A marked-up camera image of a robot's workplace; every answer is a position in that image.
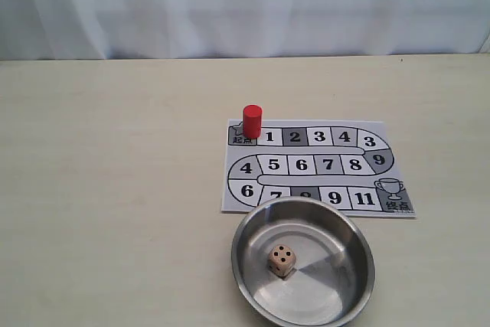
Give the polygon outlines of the red cylinder game piece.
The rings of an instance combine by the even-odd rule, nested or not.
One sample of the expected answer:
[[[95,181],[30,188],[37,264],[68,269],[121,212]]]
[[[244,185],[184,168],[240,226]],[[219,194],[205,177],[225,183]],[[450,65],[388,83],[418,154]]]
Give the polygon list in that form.
[[[243,108],[243,134],[248,139],[257,139],[261,134],[263,110],[258,105],[247,105]]]

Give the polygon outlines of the wooden die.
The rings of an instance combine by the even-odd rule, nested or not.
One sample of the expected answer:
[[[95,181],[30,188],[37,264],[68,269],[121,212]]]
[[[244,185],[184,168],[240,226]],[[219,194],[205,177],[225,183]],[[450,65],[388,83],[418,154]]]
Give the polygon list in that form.
[[[280,278],[291,273],[296,264],[296,255],[292,249],[284,244],[275,245],[269,252],[267,268]]]

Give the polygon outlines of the printed paper game board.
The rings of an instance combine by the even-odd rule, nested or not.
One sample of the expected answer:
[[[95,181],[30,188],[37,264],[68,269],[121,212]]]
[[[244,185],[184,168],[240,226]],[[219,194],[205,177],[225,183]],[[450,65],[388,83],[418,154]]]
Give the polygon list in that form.
[[[242,121],[229,119],[221,210],[247,213],[289,196],[352,217],[416,216],[384,123],[265,119],[249,139]]]

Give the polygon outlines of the stainless steel bowl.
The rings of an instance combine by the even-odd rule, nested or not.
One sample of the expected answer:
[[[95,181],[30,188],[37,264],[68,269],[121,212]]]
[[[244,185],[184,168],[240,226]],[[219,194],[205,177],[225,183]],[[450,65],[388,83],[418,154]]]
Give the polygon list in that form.
[[[284,278],[267,268],[277,244],[296,255]],[[343,326],[374,289],[374,258],[364,235],[339,210],[312,198],[273,199],[250,211],[235,232],[230,256],[244,299],[279,326]]]

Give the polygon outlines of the white backdrop curtain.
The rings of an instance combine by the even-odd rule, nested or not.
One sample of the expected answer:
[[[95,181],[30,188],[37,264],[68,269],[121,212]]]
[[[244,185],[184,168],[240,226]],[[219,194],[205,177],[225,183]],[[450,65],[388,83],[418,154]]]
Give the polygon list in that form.
[[[488,50],[489,0],[1,0],[4,60]]]

